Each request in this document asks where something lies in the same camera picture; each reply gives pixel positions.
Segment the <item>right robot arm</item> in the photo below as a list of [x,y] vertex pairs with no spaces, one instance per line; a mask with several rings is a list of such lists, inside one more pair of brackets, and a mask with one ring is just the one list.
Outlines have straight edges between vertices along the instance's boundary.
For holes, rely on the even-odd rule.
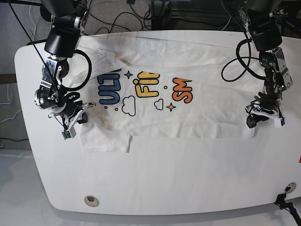
[[[84,33],[89,8],[86,0],[43,0],[42,6],[51,14],[51,29],[44,50],[50,54],[42,67],[42,81],[35,92],[35,104],[49,109],[50,118],[61,117],[59,122],[66,138],[72,137],[75,123],[87,122],[85,110],[93,104],[79,100],[79,90],[84,88],[92,74],[92,62],[88,55],[77,48]],[[77,87],[63,85],[69,72],[68,59],[79,54],[88,64],[84,81]]]

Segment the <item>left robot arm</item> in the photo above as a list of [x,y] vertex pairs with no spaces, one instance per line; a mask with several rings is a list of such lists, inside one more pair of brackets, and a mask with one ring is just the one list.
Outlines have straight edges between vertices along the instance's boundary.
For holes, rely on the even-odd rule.
[[[264,82],[264,91],[259,92],[245,107],[246,124],[252,129],[261,121],[272,119],[275,127],[285,124],[281,111],[282,94],[288,90],[293,80],[286,66],[284,53],[280,47],[282,37],[276,23],[279,0],[222,0],[221,5],[243,31],[245,39],[236,47],[236,60],[253,77]],[[240,55],[242,45],[255,45],[259,53],[259,64],[265,76],[260,76],[244,62]]]

